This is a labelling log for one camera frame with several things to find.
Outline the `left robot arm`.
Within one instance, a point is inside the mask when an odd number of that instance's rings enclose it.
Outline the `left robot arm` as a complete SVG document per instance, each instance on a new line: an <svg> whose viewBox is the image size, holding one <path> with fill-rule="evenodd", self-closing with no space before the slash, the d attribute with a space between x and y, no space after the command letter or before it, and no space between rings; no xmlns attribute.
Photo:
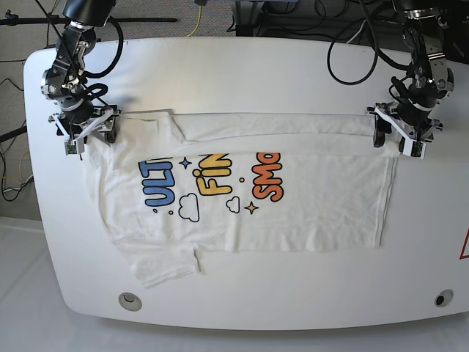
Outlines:
<svg viewBox="0 0 469 352"><path fill-rule="evenodd" d="M433 142L434 132L442 131L440 120L430 118L430 113L454 89L454 74L447 65L443 52L443 33L438 11L442 1L390 1L368 11L365 2L362 24L369 31L370 45L374 51L372 69L379 60L405 72L403 78L392 77L388 89L392 102L376 103L367 111L374 117L373 144L381 148L386 137L397 132L401 139L401 154L423 158L427 144ZM392 7L402 12L402 37L410 49L411 61L401 65L385 54L377 38L374 22L383 10Z"/></svg>

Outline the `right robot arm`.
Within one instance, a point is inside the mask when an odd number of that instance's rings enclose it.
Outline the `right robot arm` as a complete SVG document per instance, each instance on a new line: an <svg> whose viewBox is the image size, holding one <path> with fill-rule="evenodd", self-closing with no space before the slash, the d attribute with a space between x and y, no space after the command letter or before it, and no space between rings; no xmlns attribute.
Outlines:
<svg viewBox="0 0 469 352"><path fill-rule="evenodd" d="M56 58L46 70L41 90L52 100L60 113L55 120L56 134L69 140L83 134L90 127L99 131L109 144L117 137L114 119L120 110L103 100L108 92L105 84L88 84L88 80L107 76L117 65L123 50L124 36L117 20L111 17L115 1L66 1L63 16L69 21L56 43ZM96 27L110 23L117 31L117 52L111 64L99 73L85 69L84 57L97 43Z"/></svg>

